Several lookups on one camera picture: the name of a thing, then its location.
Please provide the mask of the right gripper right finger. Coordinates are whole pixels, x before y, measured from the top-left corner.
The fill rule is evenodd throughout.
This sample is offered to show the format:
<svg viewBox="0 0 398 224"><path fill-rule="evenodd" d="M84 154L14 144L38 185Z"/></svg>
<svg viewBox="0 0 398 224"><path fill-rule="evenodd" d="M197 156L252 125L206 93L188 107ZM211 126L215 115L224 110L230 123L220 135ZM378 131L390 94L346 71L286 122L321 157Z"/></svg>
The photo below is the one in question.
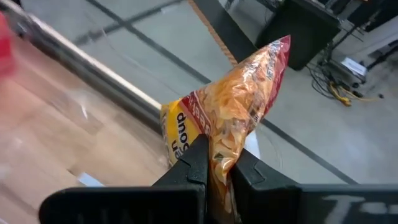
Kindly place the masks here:
<svg viewBox="0 0 398 224"><path fill-rule="evenodd" d="M236 190L269 190L297 184L245 149L232 168L231 176Z"/></svg>

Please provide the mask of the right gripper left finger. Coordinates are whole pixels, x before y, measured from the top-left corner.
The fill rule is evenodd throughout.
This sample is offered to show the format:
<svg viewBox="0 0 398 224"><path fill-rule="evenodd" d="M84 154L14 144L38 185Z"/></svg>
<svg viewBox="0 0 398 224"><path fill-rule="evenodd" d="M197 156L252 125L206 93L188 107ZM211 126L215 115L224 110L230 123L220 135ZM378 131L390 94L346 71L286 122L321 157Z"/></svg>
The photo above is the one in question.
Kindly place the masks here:
<svg viewBox="0 0 398 224"><path fill-rule="evenodd" d="M199 134L177 162L153 186L206 188L208 138Z"/></svg>

